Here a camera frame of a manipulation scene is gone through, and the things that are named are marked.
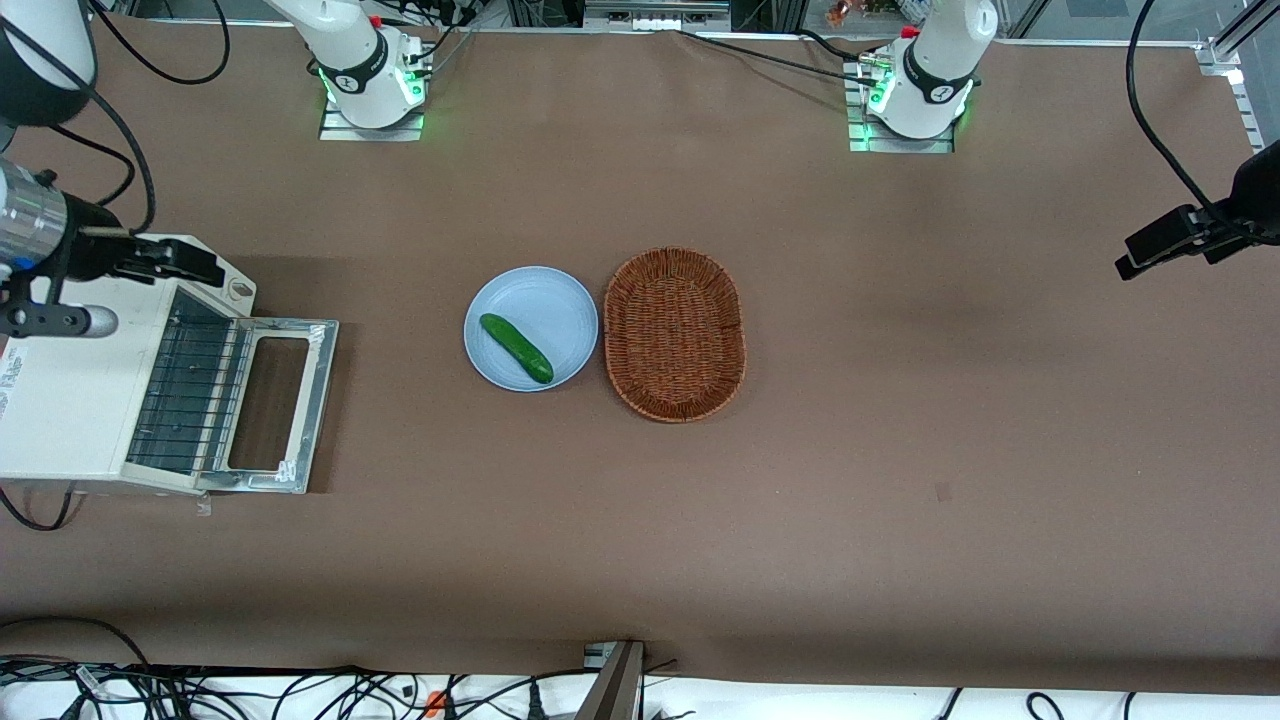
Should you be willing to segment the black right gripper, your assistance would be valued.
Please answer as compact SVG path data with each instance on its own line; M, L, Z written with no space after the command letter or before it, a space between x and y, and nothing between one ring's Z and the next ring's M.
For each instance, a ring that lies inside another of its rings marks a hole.
M67 200L67 227L58 249L40 263L40 275L64 281L95 281L113 274L131 258L131 268L146 282L178 279L223 287L227 273L218 256L175 236L132 236L106 208Z

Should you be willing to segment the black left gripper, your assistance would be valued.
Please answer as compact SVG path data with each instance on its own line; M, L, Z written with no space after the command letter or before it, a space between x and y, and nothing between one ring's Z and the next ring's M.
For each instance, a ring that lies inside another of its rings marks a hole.
M1130 234L1114 266L1121 281L1133 281L1172 259L1202 254L1213 265L1254 246L1279 246L1277 141L1236 169L1224 200L1204 211L1190 204L1175 206Z

